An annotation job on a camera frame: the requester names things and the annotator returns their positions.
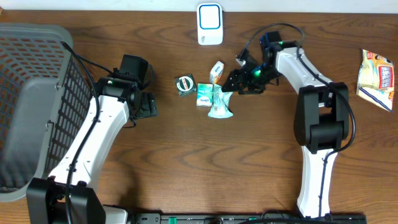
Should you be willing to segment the round black red tin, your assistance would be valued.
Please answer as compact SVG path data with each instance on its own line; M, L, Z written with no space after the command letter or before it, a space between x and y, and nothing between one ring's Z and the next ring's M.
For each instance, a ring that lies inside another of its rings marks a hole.
M197 91L193 75L190 73L174 79L179 97L191 95Z

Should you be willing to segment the green white small box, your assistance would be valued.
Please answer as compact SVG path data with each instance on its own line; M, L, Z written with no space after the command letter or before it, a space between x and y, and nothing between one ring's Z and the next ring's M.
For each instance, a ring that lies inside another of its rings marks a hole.
M212 106L213 84L199 83L197 87L197 106Z

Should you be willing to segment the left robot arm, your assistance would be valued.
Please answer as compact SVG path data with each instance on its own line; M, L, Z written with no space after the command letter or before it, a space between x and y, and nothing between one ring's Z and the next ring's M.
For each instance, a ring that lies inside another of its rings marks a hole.
M155 95L136 78L103 77L93 89L86 118L60 163L27 188L31 223L127 223L129 212L103 205L96 188L113 142L128 122L157 116Z

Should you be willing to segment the white blue snack bag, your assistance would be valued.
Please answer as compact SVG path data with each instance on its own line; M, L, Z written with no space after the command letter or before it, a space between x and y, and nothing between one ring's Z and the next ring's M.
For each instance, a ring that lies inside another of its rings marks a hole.
M392 112L394 100L394 62L362 49L356 94L364 100Z

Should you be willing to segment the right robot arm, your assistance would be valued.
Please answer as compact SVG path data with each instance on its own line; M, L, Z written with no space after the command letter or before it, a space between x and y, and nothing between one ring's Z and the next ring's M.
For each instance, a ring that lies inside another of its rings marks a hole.
M241 67L233 70L223 92L261 94L266 85L285 77L298 94L294 134L302 148L302 184L297 199L301 217L324 218L330 213L328 201L331 173L343 140L353 130L348 88L324 77L306 58L300 44L282 40L279 32L267 32L260 39L262 61L247 50L238 55Z

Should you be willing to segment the teal white packet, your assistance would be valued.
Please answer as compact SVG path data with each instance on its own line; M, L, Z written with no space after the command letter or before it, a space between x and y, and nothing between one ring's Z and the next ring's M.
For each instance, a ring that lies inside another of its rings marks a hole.
M229 109L229 101L233 92L223 92L220 85L213 85L213 104L211 106L208 117L211 118L230 118L233 113Z

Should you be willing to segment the orange white small pack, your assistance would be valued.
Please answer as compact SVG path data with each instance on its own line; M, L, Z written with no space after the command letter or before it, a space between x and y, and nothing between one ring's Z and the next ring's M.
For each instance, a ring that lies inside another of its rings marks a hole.
M224 70L224 63L221 61L217 61L210 70L210 77L209 77L210 83L217 84L221 79L223 70Z

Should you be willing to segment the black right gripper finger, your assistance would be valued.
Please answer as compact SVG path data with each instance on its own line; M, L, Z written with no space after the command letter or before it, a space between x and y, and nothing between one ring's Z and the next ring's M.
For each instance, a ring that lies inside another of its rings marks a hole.
M222 92L235 92L240 90L239 82L239 70L233 70L229 73L224 85L222 86Z
M248 88L247 90L245 90L244 88L240 88L238 90L238 93L240 95L259 95L262 94L264 92L266 88Z

